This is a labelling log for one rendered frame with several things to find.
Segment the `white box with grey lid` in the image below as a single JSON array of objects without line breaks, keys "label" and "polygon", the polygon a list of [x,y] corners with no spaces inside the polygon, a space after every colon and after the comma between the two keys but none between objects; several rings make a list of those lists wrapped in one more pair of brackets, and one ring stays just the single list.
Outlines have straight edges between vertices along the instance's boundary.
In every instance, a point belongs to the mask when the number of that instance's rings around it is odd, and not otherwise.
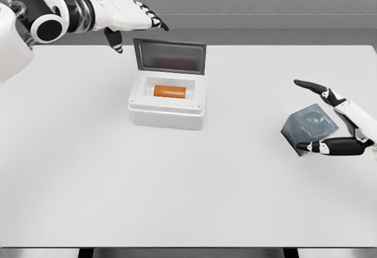
[{"label": "white box with grey lid", "polygon": [[128,109],[135,125],[201,130],[207,75],[204,43],[136,38],[138,70]]}]

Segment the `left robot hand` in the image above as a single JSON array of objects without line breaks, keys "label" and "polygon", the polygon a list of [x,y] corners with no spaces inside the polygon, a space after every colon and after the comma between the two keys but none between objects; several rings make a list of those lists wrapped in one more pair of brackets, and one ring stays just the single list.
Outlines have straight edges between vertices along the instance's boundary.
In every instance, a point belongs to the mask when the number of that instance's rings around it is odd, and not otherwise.
[{"label": "left robot hand", "polygon": [[122,31],[143,31],[150,28],[169,27],[147,5],[135,0],[110,0],[111,16],[105,22],[104,35],[109,46],[123,53]]}]

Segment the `translucent grey cube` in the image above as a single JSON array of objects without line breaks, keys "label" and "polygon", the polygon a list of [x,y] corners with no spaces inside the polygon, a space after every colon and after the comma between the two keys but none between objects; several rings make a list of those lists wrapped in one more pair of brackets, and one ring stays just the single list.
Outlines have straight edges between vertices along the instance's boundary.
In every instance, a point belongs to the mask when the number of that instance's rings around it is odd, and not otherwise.
[{"label": "translucent grey cube", "polygon": [[338,125],[318,104],[312,104],[289,115],[280,132],[296,154],[301,157],[307,154],[307,151],[298,150],[297,143],[309,143],[328,138],[338,129]]}]

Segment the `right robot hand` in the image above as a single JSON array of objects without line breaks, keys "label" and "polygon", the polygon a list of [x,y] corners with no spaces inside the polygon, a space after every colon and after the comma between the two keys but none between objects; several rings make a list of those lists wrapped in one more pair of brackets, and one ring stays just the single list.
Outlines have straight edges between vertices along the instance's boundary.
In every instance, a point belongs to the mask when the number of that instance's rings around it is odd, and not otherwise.
[{"label": "right robot hand", "polygon": [[327,156],[359,156],[366,149],[370,149],[377,161],[377,120],[355,102],[342,97],[329,87],[302,80],[294,80],[294,83],[316,93],[325,103],[332,106],[350,133],[350,137],[300,142],[295,145],[298,150]]}]

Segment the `orange cylinder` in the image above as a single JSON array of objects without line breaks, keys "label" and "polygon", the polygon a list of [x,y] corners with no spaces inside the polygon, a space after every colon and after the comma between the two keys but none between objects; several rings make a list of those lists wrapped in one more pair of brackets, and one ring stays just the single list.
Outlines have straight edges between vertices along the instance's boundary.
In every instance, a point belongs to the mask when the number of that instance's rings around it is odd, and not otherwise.
[{"label": "orange cylinder", "polygon": [[186,98],[186,87],[177,87],[170,85],[155,85],[153,96],[164,98]]}]

